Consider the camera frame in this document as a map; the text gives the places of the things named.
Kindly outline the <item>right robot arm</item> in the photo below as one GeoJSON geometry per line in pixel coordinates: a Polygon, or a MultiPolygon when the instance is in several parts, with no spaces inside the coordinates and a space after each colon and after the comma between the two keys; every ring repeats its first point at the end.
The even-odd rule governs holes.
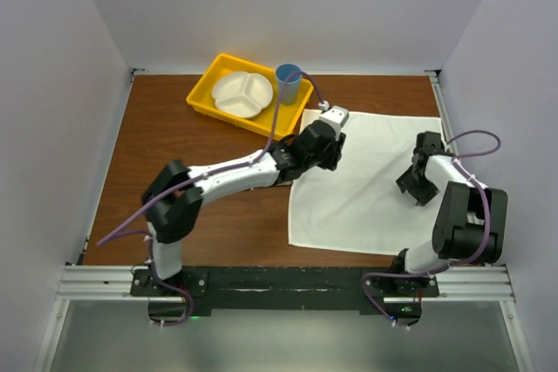
{"type": "Polygon", "coordinates": [[[412,163],[396,180],[419,206],[434,198],[441,203],[432,237],[402,250],[387,270],[394,294],[407,296],[419,277],[434,276],[449,267],[493,264],[501,257],[507,222],[507,193],[479,181],[450,153],[442,135],[421,132],[416,137],[412,163]]]}

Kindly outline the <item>white cloth napkin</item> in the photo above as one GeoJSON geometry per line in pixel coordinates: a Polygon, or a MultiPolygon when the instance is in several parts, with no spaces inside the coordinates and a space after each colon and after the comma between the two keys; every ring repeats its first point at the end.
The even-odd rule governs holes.
{"type": "Polygon", "coordinates": [[[441,198],[419,206],[396,180],[412,163],[417,135],[441,131],[437,117],[351,112],[337,169],[312,168],[291,187],[289,244],[395,255],[428,241],[441,198]]]}

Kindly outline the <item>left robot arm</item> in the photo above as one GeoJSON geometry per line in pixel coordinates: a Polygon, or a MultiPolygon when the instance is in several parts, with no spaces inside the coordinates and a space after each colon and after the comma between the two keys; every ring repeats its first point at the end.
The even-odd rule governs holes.
{"type": "Polygon", "coordinates": [[[294,181],[314,167],[334,171],[346,138],[343,126],[319,118],[299,134],[244,158],[213,166],[186,167],[179,160],[168,163],[142,197],[153,236],[151,287],[161,295],[179,289],[182,240],[193,231],[204,206],[248,189],[294,181]]]}

